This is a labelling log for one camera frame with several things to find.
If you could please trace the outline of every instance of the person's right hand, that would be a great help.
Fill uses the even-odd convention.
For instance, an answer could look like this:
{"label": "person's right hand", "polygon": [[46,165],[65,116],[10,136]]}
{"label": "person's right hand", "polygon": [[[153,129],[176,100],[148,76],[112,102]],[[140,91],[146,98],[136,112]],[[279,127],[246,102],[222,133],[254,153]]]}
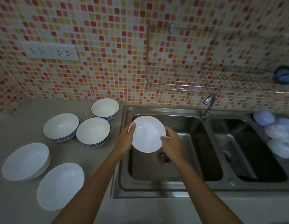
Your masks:
{"label": "person's right hand", "polygon": [[170,139],[161,137],[162,147],[165,154],[174,162],[179,160],[184,160],[183,150],[182,150],[182,141],[177,135],[177,133],[167,126],[164,126],[166,133],[170,136]]}

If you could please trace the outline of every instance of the person's right arm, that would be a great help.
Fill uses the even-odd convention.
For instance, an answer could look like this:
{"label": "person's right arm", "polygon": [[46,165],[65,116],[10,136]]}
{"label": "person's right arm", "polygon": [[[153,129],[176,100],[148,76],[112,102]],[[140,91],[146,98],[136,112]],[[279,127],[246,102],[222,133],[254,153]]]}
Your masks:
{"label": "person's right arm", "polygon": [[177,133],[167,126],[164,127],[170,139],[161,137],[163,151],[175,163],[182,175],[186,190],[202,223],[243,224],[187,163],[182,152],[182,142]]}

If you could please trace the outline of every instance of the hand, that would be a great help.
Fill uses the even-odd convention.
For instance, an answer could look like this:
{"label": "hand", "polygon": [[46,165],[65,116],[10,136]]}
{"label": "hand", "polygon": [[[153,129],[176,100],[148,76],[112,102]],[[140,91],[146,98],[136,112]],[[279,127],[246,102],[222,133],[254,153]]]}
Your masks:
{"label": "hand", "polygon": [[128,132],[129,125],[127,125],[124,130],[121,132],[119,136],[116,146],[114,147],[114,151],[118,151],[122,153],[122,155],[126,154],[126,152],[131,148],[133,133],[135,131],[136,124],[132,123],[132,126]]}
{"label": "hand", "polygon": [[167,135],[170,136],[170,139],[161,137],[162,147],[165,154],[174,162],[179,160],[184,160],[183,150],[182,150],[182,141],[172,128],[164,126]]}

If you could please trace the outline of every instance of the faucet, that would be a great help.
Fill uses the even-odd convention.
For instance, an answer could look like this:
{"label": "faucet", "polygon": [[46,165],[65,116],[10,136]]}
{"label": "faucet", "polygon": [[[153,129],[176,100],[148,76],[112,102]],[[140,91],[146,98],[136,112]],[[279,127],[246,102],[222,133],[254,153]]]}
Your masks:
{"label": "faucet", "polygon": [[201,118],[202,119],[206,119],[209,120],[211,118],[208,118],[208,114],[210,113],[210,110],[212,109],[214,102],[215,102],[215,98],[216,98],[216,94],[215,93],[211,93],[206,100],[203,101],[204,105],[209,105],[208,108],[205,110],[204,113],[201,113]]}

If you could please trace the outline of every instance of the sink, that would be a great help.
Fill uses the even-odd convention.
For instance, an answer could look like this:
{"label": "sink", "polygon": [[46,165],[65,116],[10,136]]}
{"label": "sink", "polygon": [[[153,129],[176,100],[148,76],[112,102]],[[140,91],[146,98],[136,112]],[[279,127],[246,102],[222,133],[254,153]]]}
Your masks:
{"label": "sink", "polygon": [[[182,140],[187,162],[205,181],[218,181],[223,172],[202,121],[196,117],[151,115],[172,128]],[[136,149],[129,152],[129,173],[135,180],[181,182],[182,178],[173,162],[163,160],[160,151],[143,153]]]}
{"label": "sink", "polygon": [[247,182],[284,182],[287,175],[257,132],[241,119],[210,120],[219,149],[238,178]]}
{"label": "sink", "polygon": [[[218,195],[279,195],[289,193],[289,160],[275,156],[262,126],[249,112],[214,111],[209,120],[201,110],[124,105],[121,130],[148,115],[176,131],[187,162]],[[131,148],[113,176],[113,198],[189,197],[174,163],[158,150]]]}

